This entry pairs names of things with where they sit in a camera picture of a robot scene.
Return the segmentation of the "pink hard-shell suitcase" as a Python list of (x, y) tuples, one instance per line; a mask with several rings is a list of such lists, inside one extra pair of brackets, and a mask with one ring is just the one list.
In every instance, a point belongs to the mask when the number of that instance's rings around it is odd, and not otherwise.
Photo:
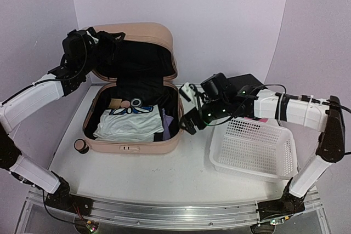
[[(164, 154), (173, 151), (182, 130), (179, 120), (183, 105), (179, 91), (173, 84), (178, 71), (173, 55), (173, 37), (170, 30), (155, 22), (134, 22), (94, 26), (96, 31), (126, 34), (112, 63), (103, 63), (93, 70), (94, 75), (106, 82), (99, 89), (83, 123), (83, 142), (96, 152)], [(108, 110), (112, 98), (127, 100), (130, 107), (157, 105), (174, 118), (170, 125), (171, 138), (162, 140), (156, 133), (152, 142), (109, 142), (97, 140), (93, 133), (100, 117)]]

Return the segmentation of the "white printed t-shirt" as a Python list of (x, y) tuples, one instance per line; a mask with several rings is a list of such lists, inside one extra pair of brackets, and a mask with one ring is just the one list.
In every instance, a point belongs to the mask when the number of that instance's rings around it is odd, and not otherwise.
[(152, 142), (162, 132), (160, 110), (154, 105), (105, 110), (93, 136), (109, 142)]

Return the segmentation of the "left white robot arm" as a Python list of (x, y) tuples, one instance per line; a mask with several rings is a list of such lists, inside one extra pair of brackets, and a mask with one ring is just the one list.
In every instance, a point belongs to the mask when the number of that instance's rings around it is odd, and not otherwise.
[(48, 105), (76, 91), (98, 66), (112, 63), (125, 36), (93, 27), (69, 32), (60, 64), (1, 102), (1, 169), (42, 190), (61, 210), (74, 204), (70, 185), (48, 170), (47, 157), (40, 161), (34, 156), (45, 147), (53, 151), (49, 137), (58, 142), (63, 131), (63, 119), (57, 113), (50, 117), (53, 109)]

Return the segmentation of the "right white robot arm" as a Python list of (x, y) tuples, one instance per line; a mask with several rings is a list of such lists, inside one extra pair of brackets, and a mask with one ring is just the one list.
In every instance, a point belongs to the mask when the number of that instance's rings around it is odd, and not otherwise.
[(279, 199), (258, 203), (262, 219), (293, 215), (304, 211), (304, 199), (327, 168), (339, 162), (345, 152), (343, 110), (336, 96), (316, 99), (311, 95), (274, 92), (252, 74), (226, 78), (217, 73), (201, 83), (203, 91), (189, 82), (179, 88), (185, 112), (179, 126), (189, 134), (222, 119), (224, 123), (237, 117), (275, 119), (311, 128), (320, 133), (315, 154), (293, 176)]

